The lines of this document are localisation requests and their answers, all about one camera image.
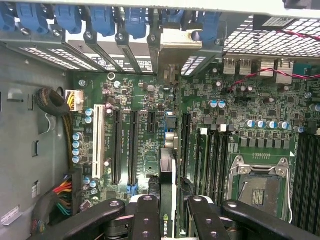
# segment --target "pcie slot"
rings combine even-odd
[[[105,159],[105,106],[94,105],[92,178],[104,175]]]
[[[122,144],[122,113],[120,110],[113,112],[113,153],[112,153],[112,170],[111,183],[118,185],[121,179],[121,144]]]
[[[186,178],[188,173],[188,153],[189,153],[189,141],[190,141],[190,126],[191,126],[191,114],[184,113],[182,115],[182,145],[181,145],[181,159],[182,159],[182,177]]]
[[[131,111],[129,134],[128,185],[137,183],[139,112]]]

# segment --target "power supply cable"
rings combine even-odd
[[[73,115],[70,112],[70,106],[53,89],[45,87],[39,89],[35,94],[35,103],[47,114],[55,117],[62,117],[63,128],[67,143],[68,167],[73,167],[72,163],[72,132],[74,128]]]

